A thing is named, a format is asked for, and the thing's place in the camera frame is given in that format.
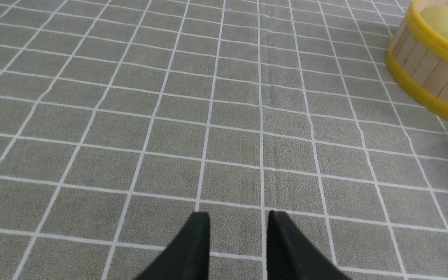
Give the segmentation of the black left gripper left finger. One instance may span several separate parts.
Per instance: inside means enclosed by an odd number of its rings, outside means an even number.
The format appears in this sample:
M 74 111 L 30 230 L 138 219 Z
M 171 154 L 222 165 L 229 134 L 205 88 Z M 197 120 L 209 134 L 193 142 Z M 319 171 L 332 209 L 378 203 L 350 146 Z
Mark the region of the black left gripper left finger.
M 169 245 L 136 280 L 207 280 L 210 259 L 210 217 L 193 212 Z

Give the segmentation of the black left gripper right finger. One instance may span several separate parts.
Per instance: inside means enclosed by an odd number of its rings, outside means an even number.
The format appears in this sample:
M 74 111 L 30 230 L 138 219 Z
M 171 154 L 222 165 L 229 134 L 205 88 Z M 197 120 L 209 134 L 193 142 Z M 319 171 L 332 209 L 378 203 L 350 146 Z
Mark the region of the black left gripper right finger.
M 348 280 L 283 211 L 269 211 L 267 220 L 267 279 Z

